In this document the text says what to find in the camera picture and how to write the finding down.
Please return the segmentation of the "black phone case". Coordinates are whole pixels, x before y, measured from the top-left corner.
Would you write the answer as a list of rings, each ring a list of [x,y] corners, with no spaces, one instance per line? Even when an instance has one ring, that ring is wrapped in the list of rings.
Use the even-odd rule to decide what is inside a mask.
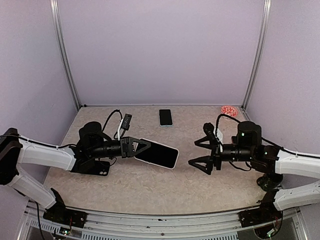
[[[75,164],[71,172],[105,177],[109,173],[110,166],[111,164],[109,162],[92,160]]]

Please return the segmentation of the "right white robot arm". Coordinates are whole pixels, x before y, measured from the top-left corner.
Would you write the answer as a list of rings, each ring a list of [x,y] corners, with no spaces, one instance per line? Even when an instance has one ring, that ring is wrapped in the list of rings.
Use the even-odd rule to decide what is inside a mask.
[[[214,169],[221,170],[223,162],[248,162],[252,169],[275,177],[279,184],[283,175],[320,178],[320,157],[316,154],[292,152],[275,143],[263,145],[262,128],[252,121],[237,125],[237,134],[230,144],[224,144],[217,125],[207,122],[203,126],[205,137],[195,145],[211,151],[210,155],[194,158],[188,164],[210,175]],[[320,183],[316,181],[289,189],[275,189],[267,192],[256,210],[256,218],[266,222],[276,211],[317,204],[320,201]]]

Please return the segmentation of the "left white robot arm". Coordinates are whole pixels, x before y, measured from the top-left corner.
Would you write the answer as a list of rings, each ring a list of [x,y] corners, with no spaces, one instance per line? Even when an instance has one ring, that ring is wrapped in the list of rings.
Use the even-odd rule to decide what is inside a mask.
[[[133,137],[111,139],[99,122],[92,121],[79,130],[77,144],[49,145],[36,142],[9,128],[0,137],[0,183],[37,202],[57,221],[70,218],[59,193],[45,187],[23,168],[23,164],[53,167],[64,171],[94,176],[107,176],[111,164],[101,159],[131,158],[150,148],[145,140]]]

